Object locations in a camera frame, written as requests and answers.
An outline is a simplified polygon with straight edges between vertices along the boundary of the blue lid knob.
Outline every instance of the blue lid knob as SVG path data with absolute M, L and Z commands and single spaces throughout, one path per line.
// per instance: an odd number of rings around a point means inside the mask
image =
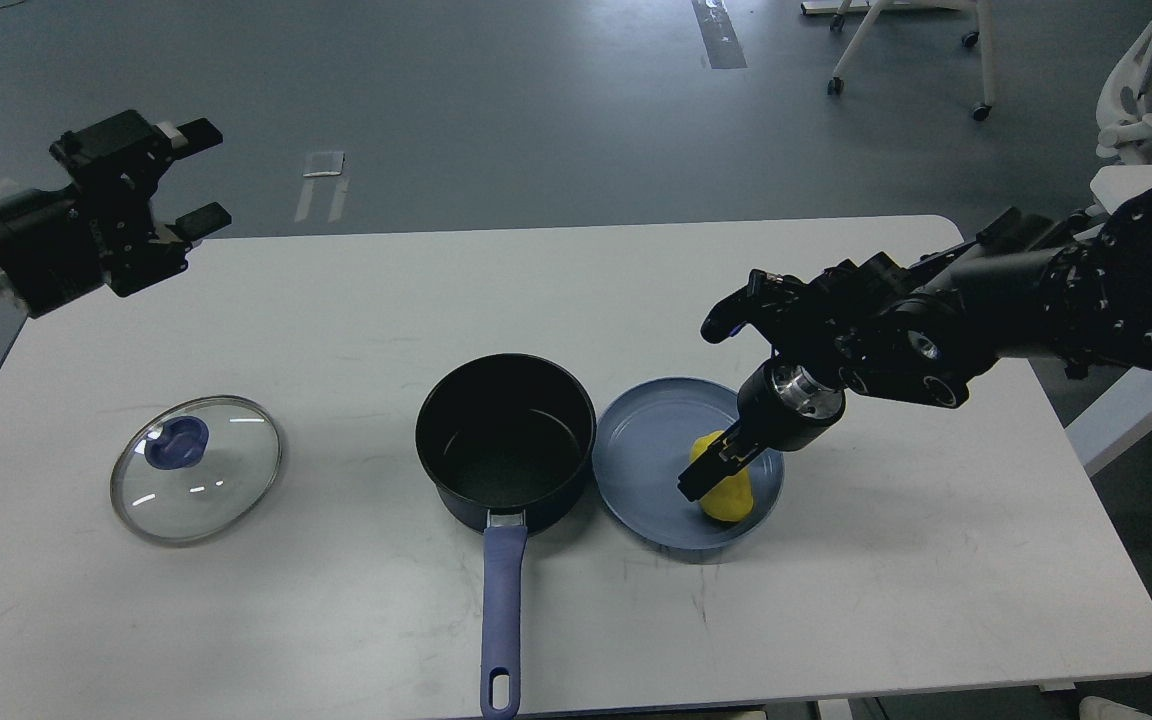
M 159 470 L 194 468 L 207 449 L 207 424 L 192 415 L 180 415 L 162 424 L 162 433 L 145 442 L 146 462 Z

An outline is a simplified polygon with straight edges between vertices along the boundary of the handle hole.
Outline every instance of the handle hole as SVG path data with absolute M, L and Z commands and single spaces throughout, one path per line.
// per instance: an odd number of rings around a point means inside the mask
M 492 673 L 492 707 L 509 707 L 509 673 L 503 667 L 497 667 Z

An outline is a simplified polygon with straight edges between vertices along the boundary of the robotic arm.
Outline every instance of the robotic arm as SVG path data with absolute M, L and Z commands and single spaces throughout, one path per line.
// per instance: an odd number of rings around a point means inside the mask
M 975 240 L 909 268 L 879 253 L 812 282 L 763 270 L 700 327 L 717 343 L 753 325 L 772 357 L 742 384 L 738 419 L 679 477 L 699 500 L 760 452 L 799 450 L 846 409 L 846 389 L 957 407 L 998 357 L 1152 370 L 1152 190 L 1096 237 L 1007 210 Z
M 73 183 L 0 200 L 0 301 L 37 318 L 101 285 L 124 297 L 183 272 L 229 213 L 212 202 L 159 223 L 150 197 L 175 160 L 220 141 L 206 119 L 151 126 L 134 109 L 61 135 L 51 156 Z

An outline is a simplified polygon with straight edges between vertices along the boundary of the blue plate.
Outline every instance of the blue plate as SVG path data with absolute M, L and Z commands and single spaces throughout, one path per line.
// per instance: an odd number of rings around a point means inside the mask
M 722 523 L 679 492 L 691 444 L 736 420 L 736 393 L 695 378 L 660 378 L 628 389 L 598 420 L 594 482 L 612 515 L 649 541 L 717 550 L 757 528 L 781 495 L 785 462 L 767 450 L 749 464 L 755 510 Z

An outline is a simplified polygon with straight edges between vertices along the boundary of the chair leg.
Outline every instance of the chair leg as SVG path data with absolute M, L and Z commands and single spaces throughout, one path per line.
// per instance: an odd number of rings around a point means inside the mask
M 856 54 L 856 50 L 859 48 L 861 43 L 865 40 L 865 36 L 869 35 L 869 29 L 874 26 L 874 20 L 878 20 L 879 13 L 882 13 L 884 8 L 892 5 L 895 0 L 878 0 L 877 3 L 870 5 L 867 13 L 865 13 L 865 18 L 861 21 L 861 26 L 856 29 L 855 37 L 851 41 L 847 44 L 847 50 L 842 51 L 842 58 L 838 60 L 838 65 L 833 67 L 833 77 L 842 78 L 842 74 L 847 70 L 847 63 L 850 63 L 852 56 Z
M 977 28 L 980 31 L 980 78 L 984 83 L 984 105 L 996 100 L 995 66 L 993 65 L 993 10 L 990 0 L 977 0 Z
M 829 20 L 829 32 L 842 32 L 842 26 L 847 23 L 847 10 L 851 9 L 851 0 L 840 0 L 838 9 L 833 12 Z

